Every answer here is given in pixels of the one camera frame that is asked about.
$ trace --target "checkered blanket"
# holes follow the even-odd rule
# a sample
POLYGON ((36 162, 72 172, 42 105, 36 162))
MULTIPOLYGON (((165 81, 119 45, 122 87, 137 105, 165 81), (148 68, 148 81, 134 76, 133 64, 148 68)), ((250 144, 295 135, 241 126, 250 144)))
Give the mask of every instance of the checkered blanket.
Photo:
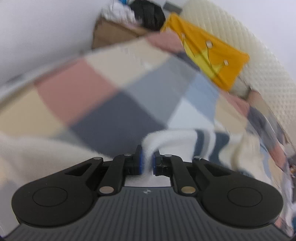
MULTIPOLYGON (((66 142, 114 157, 133 153, 147 136, 146 160, 151 150, 177 146, 171 154, 184 161, 202 156, 277 188, 284 209, 276 225, 292 234, 291 179, 277 133, 259 111, 212 84, 172 32, 97 50, 36 80, 1 103, 0 131, 0 156, 13 163, 18 153, 27 163, 15 166, 32 170, 41 166, 24 153, 41 143, 51 150, 42 168, 52 165, 55 149, 45 139, 59 151, 66 142)), ((63 159, 73 157, 67 148, 63 159)))

